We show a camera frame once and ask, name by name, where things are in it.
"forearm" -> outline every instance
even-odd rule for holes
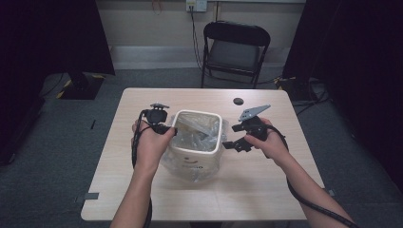
[[[346,219],[352,220],[344,209],[306,173],[291,155],[279,161],[278,165],[301,197]],[[345,227],[333,218],[327,217],[303,204],[301,204],[301,207],[311,227]]]
[[[110,227],[133,228],[144,226],[154,175],[155,172],[143,172],[136,166],[132,180]]]

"wooden table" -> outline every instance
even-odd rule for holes
[[[242,98],[243,105],[233,100]],[[104,151],[88,193],[99,193],[87,199],[82,218],[112,220],[131,179],[131,125],[143,109],[159,102],[169,105],[168,120],[179,110],[191,109],[217,113],[229,122],[239,124],[243,109],[268,105],[259,114],[271,120],[286,136],[290,153],[309,175],[323,187],[322,179],[300,128],[286,92],[252,89],[128,88],[125,90],[106,139]],[[244,132],[228,127],[228,141]],[[152,185],[153,220],[291,220],[306,219],[299,203],[290,194],[285,175],[262,152],[246,153],[224,150],[221,169],[210,180],[187,182],[171,175],[160,165]]]

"white trash bin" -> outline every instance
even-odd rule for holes
[[[178,134],[163,154],[163,165],[188,181],[211,178],[220,170],[222,118],[215,113],[181,110],[172,126]]]

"person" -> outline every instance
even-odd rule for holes
[[[269,120],[260,119],[264,124],[272,125]],[[132,126],[133,132],[136,130],[136,125],[135,123]],[[146,123],[140,125],[141,130],[147,127]],[[282,169],[288,181],[301,197],[353,221],[347,212],[306,173],[288,152],[280,136],[271,129],[268,129],[267,133],[266,141],[261,141],[251,135],[245,135],[244,139],[260,149],[267,158],[272,159]],[[110,227],[143,227],[148,211],[151,183],[157,172],[160,158],[174,135],[173,128],[170,128],[164,135],[155,133],[151,128],[143,132],[139,140],[137,163],[131,182]],[[341,222],[304,204],[301,204],[301,208],[311,227],[346,227]]]

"wall outlet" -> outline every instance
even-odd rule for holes
[[[186,11],[207,11],[207,0],[186,0]]]

